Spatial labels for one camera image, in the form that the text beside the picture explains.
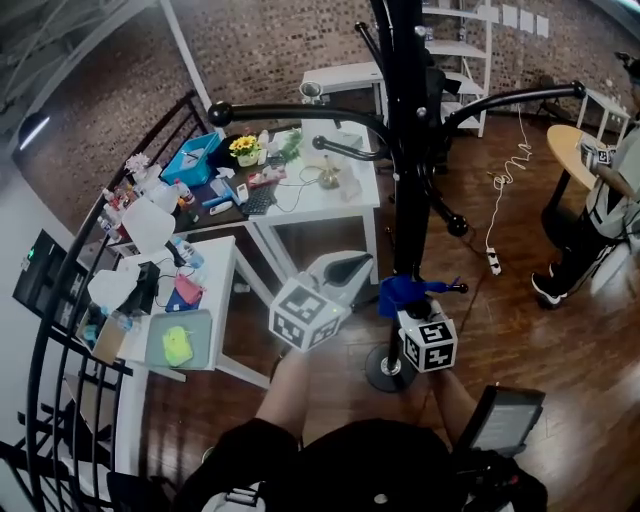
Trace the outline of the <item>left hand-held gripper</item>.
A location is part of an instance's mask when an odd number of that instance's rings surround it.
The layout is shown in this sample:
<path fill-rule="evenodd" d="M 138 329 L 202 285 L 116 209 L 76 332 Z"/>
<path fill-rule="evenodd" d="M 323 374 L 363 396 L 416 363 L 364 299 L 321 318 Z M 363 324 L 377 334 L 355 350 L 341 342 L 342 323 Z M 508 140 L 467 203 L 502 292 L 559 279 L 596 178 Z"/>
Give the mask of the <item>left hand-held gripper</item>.
<path fill-rule="evenodd" d="M 289 278 L 269 306 L 269 331 L 291 348 L 309 352 L 334 337 L 370 278 L 373 256 L 344 250 L 318 257 Z"/>

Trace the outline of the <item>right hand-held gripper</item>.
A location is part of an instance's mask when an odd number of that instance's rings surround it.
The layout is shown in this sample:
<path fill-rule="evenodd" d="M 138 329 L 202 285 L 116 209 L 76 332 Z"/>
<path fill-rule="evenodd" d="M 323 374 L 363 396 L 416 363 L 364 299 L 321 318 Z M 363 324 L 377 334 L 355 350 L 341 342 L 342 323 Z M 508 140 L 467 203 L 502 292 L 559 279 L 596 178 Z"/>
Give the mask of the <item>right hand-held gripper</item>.
<path fill-rule="evenodd" d="M 430 319 L 415 319 L 410 309 L 398 312 L 399 335 L 405 358 L 420 373 L 451 368 L 456 361 L 458 337 L 454 322 L 440 303 L 430 301 Z"/>

